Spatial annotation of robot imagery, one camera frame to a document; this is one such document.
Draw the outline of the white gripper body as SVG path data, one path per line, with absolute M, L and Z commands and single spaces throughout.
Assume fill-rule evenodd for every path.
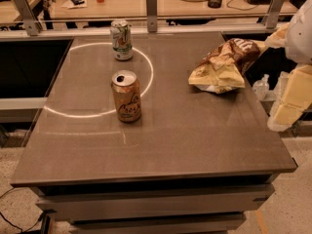
M 285 51 L 286 57 L 296 63 L 312 63 L 312 0 L 306 0 L 292 17 Z

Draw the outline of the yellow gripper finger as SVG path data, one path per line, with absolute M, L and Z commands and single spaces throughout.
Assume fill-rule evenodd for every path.
M 312 104 L 312 65 L 298 64 L 289 74 L 287 87 L 281 98 L 276 98 L 267 126 L 271 131 L 283 132 L 290 128 Z
M 266 50 L 267 48 L 284 48 L 286 46 L 286 34 L 289 29 L 289 23 L 282 25 L 277 31 L 269 35 L 264 41 L 258 44 L 261 50 Z

